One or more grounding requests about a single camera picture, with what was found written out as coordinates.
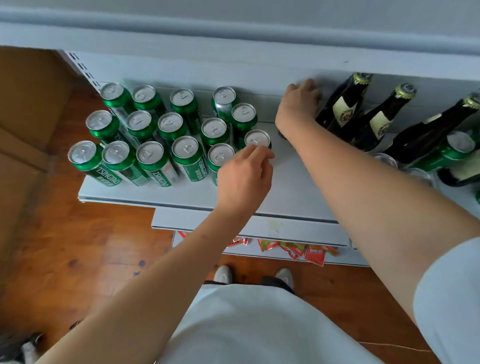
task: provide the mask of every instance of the sneaker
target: sneaker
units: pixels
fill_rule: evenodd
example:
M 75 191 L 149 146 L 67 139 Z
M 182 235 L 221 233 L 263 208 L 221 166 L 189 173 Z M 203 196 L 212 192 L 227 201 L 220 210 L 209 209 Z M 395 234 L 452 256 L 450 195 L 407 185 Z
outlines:
M 289 286 L 293 291 L 293 276 L 292 272 L 288 268 L 281 268 L 276 274 L 275 278 L 281 279 L 284 281 L 287 286 Z
M 219 266 L 213 280 L 219 283 L 232 284 L 232 271 L 228 266 Z

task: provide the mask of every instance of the shoe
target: shoe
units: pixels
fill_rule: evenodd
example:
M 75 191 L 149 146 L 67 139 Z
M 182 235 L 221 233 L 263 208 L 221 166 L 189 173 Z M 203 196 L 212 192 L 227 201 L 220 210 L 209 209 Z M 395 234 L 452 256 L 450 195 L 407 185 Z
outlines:
M 287 286 L 289 286 L 293 291 L 293 276 L 292 272 L 288 268 L 281 268 L 276 274 L 275 278 L 281 279 L 284 281 Z
M 228 266 L 219 266 L 213 277 L 214 282 L 232 284 L 232 271 Z

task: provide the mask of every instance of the person's right hand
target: person's right hand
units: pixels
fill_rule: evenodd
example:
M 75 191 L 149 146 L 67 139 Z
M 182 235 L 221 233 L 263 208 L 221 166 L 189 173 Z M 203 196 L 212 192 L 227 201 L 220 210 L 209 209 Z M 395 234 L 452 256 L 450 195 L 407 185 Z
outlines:
M 265 146 L 249 144 L 218 171 L 215 210 L 247 220 L 257 211 L 272 187 L 275 154 Z
M 276 127 L 288 137 L 289 129 L 296 123 L 312 122 L 320 98 L 321 91 L 315 87 L 311 78 L 305 80 L 300 87 L 288 85 L 276 113 Z

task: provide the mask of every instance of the beer can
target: beer can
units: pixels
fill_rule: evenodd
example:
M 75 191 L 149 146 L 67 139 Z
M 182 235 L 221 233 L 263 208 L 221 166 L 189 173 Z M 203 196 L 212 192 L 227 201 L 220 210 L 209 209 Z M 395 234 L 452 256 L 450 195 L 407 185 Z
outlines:
M 232 109 L 237 104 L 237 93 L 233 88 L 223 86 L 213 92 L 212 107 L 216 117 L 222 119 L 227 124 L 230 123 Z
M 147 111 L 153 120 L 158 120 L 166 109 L 160 94 L 151 86 L 143 85 L 133 91 L 133 104 L 138 110 Z
M 464 132 L 452 132 L 434 151 L 413 164 L 412 168 L 430 172 L 437 168 L 448 167 L 468 157 L 474 149 L 475 141 L 470 135 Z
M 137 110 L 131 113 L 127 118 L 127 128 L 139 144 L 156 141 L 156 122 L 147 111 Z
M 169 147 L 173 142 L 188 134 L 188 126 L 183 118 L 176 112 L 167 112 L 158 119 L 158 133 L 162 136 Z
M 100 90 L 103 103 L 126 125 L 127 117 L 136 111 L 130 92 L 120 84 L 111 82 Z
M 135 149 L 125 142 L 108 144 L 102 152 L 102 160 L 110 169 L 118 171 L 137 186 L 143 186 L 150 180 L 138 165 Z
M 208 151 L 207 165 L 215 186 L 218 186 L 218 170 L 234 155 L 235 151 L 226 143 L 215 144 Z
M 90 134 L 102 141 L 104 145 L 122 140 L 128 143 L 127 138 L 120 132 L 120 121 L 115 115 L 106 110 L 97 110 L 88 115 L 85 124 Z
M 205 153 L 218 143 L 228 144 L 230 141 L 230 133 L 228 125 L 220 118 L 209 118 L 202 124 L 202 133 L 200 134 L 204 143 Z
M 170 95 L 170 105 L 173 111 L 182 116 L 192 135 L 200 134 L 202 119 L 198 110 L 198 100 L 191 90 L 179 88 L 173 91 Z
M 253 144 L 255 146 L 265 146 L 268 149 L 272 149 L 272 142 L 270 141 L 270 136 L 260 129 L 250 130 L 243 140 L 245 144 L 242 148 L 246 147 L 248 144 Z
M 103 148 L 89 140 L 74 144 L 68 151 L 68 160 L 75 168 L 93 177 L 105 186 L 116 186 L 121 178 L 102 164 Z
M 404 170 L 404 173 L 426 185 L 429 185 L 430 187 L 435 188 L 435 181 L 433 177 L 420 168 L 407 168 Z
M 180 166 L 188 179 L 198 182 L 207 176 L 202 146 L 191 136 L 181 136 L 172 146 L 173 160 Z
M 257 124 L 255 108 L 245 102 L 235 105 L 232 109 L 232 143 L 237 149 L 242 149 L 246 133 Z
M 373 157 L 375 159 L 378 159 L 379 161 L 381 161 L 382 163 L 392 167 L 392 168 L 395 168 L 396 170 L 398 169 L 398 164 L 396 162 L 395 159 L 393 159 L 391 156 L 389 156 L 388 154 L 385 154 L 385 153 L 375 153 L 373 155 Z
M 139 146 L 137 160 L 140 167 L 160 187 L 170 187 L 179 179 L 168 153 L 159 142 L 146 142 Z

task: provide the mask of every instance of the person's left arm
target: person's left arm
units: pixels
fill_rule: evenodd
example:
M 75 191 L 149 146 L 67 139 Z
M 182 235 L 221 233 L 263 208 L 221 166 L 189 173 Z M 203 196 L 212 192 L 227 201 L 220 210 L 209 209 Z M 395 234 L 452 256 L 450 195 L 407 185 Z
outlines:
M 274 155 L 248 146 L 218 173 L 218 203 L 175 249 L 87 317 L 39 364 L 152 364 L 162 353 L 210 268 L 271 187 Z

